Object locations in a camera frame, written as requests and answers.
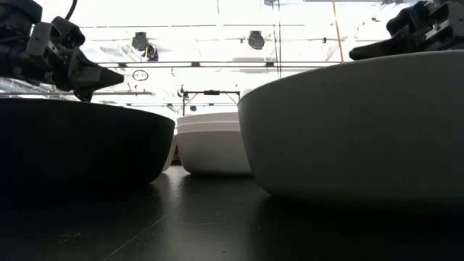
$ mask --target cable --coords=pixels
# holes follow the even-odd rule
[[[343,50],[341,49],[339,21],[336,18],[335,0],[332,0],[332,7],[333,7],[333,15],[335,17],[336,37],[339,40],[340,58],[341,58],[341,62],[344,62],[344,60],[343,60]]]
[[[277,70],[280,71],[280,78],[282,79],[282,33],[281,33],[281,0],[277,0],[278,7],[278,55],[281,58],[280,66],[277,66]]]
[[[74,13],[74,10],[75,10],[75,6],[78,5],[78,0],[72,0],[72,5],[71,5],[71,8],[70,8],[70,11],[66,14],[66,20],[69,20],[71,19],[73,13]]]
[[[273,8],[273,14],[274,14],[274,0],[270,2],[271,7]],[[275,50],[275,63],[278,65],[278,54],[277,54],[277,38],[276,38],[276,24],[273,22],[273,29],[274,29],[274,50]]]

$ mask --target stacked white bowls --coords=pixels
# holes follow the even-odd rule
[[[251,175],[237,112],[179,118],[178,151],[192,174]]]

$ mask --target dark tabletop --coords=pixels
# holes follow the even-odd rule
[[[131,191],[31,191],[0,211],[0,260],[463,259],[460,214],[276,199],[251,178],[182,167]]]

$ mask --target ceiling light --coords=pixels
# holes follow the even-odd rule
[[[140,63],[140,62],[125,62],[123,63],[127,67],[138,67],[138,68],[187,68],[192,67],[191,62],[147,62],[147,63]]]
[[[26,98],[26,99],[46,99],[45,96],[42,95],[18,95],[18,97]]]
[[[262,50],[264,47],[264,38],[261,31],[251,31],[248,37],[248,44],[255,50]]]
[[[114,67],[119,67],[119,64],[113,63],[113,62],[108,62],[108,63],[101,63],[100,66],[105,67],[105,68],[114,68]]]
[[[147,45],[146,32],[137,32],[136,36],[132,38],[132,47],[137,51],[144,51]]]
[[[200,62],[200,67],[265,67],[265,62]]]
[[[338,65],[340,62],[280,62],[275,63],[275,66],[282,66],[282,67],[293,67],[293,68],[319,68],[319,67],[327,67],[332,65]]]

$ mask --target metal beam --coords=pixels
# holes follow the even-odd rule
[[[23,95],[23,96],[37,96],[37,95],[40,95],[40,96],[74,96],[74,93],[44,93],[44,92],[2,92],[0,93],[0,96],[14,96],[14,95]],[[98,96],[98,95],[102,95],[102,96],[106,96],[106,95],[126,95],[126,96],[132,96],[132,95],[135,95],[135,96],[138,96],[138,95],[155,95],[155,93],[152,93],[152,92],[140,92],[140,93],[136,93],[136,92],[96,92],[94,93],[94,96]]]
[[[105,68],[319,68],[340,62],[98,62]]]
[[[216,27],[217,24],[199,24],[199,25],[96,25],[96,26],[80,26],[80,29],[107,29],[107,28],[134,28],[134,29],[142,29],[142,28],[204,28],[204,27]],[[273,24],[228,24],[222,25],[226,27],[273,27]],[[282,24],[283,27],[306,27],[306,25],[302,24]]]
[[[121,103],[121,104],[125,104],[127,106],[131,106],[131,107],[183,107],[183,104],[181,103]],[[234,106],[237,106],[237,104],[235,103],[232,103],[232,102],[220,102],[220,103],[217,103],[217,102],[210,102],[210,103],[207,103],[207,102],[202,102],[202,103],[190,103],[188,104],[189,106],[203,106],[203,107],[206,107],[206,106],[230,106],[230,107],[234,107]]]

